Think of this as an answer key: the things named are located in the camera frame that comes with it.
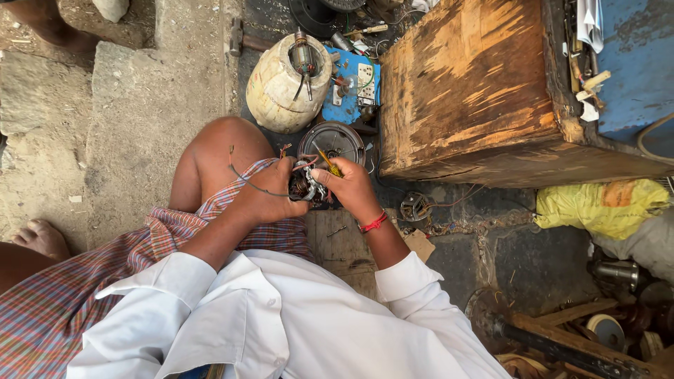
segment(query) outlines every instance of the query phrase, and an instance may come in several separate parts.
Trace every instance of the white plastic container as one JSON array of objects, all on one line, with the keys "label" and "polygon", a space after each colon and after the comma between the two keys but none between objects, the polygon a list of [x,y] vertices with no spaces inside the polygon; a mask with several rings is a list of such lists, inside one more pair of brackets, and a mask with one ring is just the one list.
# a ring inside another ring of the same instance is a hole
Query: white plastic container
[{"label": "white plastic container", "polygon": [[290,35],[280,40],[260,57],[246,86],[246,103],[258,124],[276,133],[295,133],[309,125],[323,105],[330,87],[332,60],[326,48],[307,36],[309,46],[315,49],[321,69],[311,78],[313,100],[309,100],[303,84],[297,100],[293,101],[302,80],[290,64],[288,52],[295,43]]}]

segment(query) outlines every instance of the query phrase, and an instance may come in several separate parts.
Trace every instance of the hand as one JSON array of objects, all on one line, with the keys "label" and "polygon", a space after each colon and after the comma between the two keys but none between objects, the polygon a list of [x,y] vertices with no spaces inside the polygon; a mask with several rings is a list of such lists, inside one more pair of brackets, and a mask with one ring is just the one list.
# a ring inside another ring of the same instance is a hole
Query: hand
[{"label": "hand", "polygon": [[286,196],[272,195],[288,194],[290,172],[295,161],[295,158],[287,156],[253,175],[248,182],[271,194],[246,184],[234,201],[227,206],[227,210],[240,217],[241,222],[250,223],[251,227],[273,223],[284,218],[303,216],[311,208],[309,202],[293,202]]},{"label": "hand", "polygon": [[331,158],[344,177],[337,177],[323,169],[311,170],[311,176],[333,191],[342,205],[360,222],[369,225],[381,216],[381,206],[372,190],[365,167],[342,157]]}]

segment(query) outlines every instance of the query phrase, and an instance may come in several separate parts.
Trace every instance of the blue board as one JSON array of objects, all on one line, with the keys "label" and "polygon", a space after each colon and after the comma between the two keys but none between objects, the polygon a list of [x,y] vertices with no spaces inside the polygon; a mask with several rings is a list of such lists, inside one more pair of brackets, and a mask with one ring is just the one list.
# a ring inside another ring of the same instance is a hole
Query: blue board
[{"label": "blue board", "polygon": [[[672,3],[653,0],[602,1],[604,49],[599,70],[609,70],[599,98],[600,135],[634,146],[636,135],[674,109]],[[656,154],[673,156],[674,120],[644,138]]]},{"label": "blue board", "polygon": [[[371,65],[370,61],[361,55],[358,54],[353,54],[349,53],[348,51],[340,50],[340,49],[335,49],[334,47],[328,47],[326,46],[326,49],[328,50],[329,53],[332,53],[334,51],[337,51],[340,53],[340,59],[337,61],[337,63],[340,64],[341,67],[337,67],[339,70],[337,71],[337,74],[335,76],[343,76],[346,77],[347,75],[358,75],[358,64],[359,63],[364,63],[366,65]],[[344,68],[344,63],[348,59],[348,65],[346,68]],[[381,70],[380,66],[378,64],[375,64],[375,69],[374,69],[375,77],[373,79],[375,88],[379,85],[379,81],[381,80]],[[342,105],[333,105],[332,104],[332,86],[334,85],[334,81],[330,80],[330,89],[328,90],[328,96],[326,97],[326,100],[323,102],[323,118],[326,121],[340,121],[343,122],[347,125],[352,124],[358,117],[361,116],[361,112],[358,108],[357,105],[357,97],[356,96],[344,96],[342,97]],[[379,97],[379,91],[375,91],[375,96]]]}]

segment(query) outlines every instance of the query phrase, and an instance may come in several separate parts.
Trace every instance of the red thread bracelet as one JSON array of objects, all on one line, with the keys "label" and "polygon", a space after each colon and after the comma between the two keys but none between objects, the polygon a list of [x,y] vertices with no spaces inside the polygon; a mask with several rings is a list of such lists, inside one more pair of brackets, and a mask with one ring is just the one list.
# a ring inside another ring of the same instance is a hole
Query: red thread bracelet
[{"label": "red thread bracelet", "polygon": [[361,229],[361,233],[366,233],[372,229],[379,229],[381,226],[381,223],[384,222],[388,218],[388,215],[386,214],[385,210],[382,210],[381,215],[377,217],[376,220],[372,221],[372,223],[365,225],[362,227],[360,224],[358,224],[358,228]]}]

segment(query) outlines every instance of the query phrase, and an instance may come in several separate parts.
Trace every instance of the checkered cloth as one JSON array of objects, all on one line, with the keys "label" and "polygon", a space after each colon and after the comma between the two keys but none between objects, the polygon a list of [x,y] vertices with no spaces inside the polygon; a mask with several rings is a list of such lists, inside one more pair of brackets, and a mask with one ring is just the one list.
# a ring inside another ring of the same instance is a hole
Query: checkered cloth
[{"label": "checkered cloth", "polygon": [[[276,158],[252,164],[248,178]],[[121,299],[94,294],[150,267],[195,235],[234,200],[238,179],[195,213],[153,208],[145,226],[106,245],[47,268],[0,295],[0,378],[62,378],[82,349],[82,333],[102,320]],[[255,228],[237,250],[267,249],[313,261],[302,218]]]}]

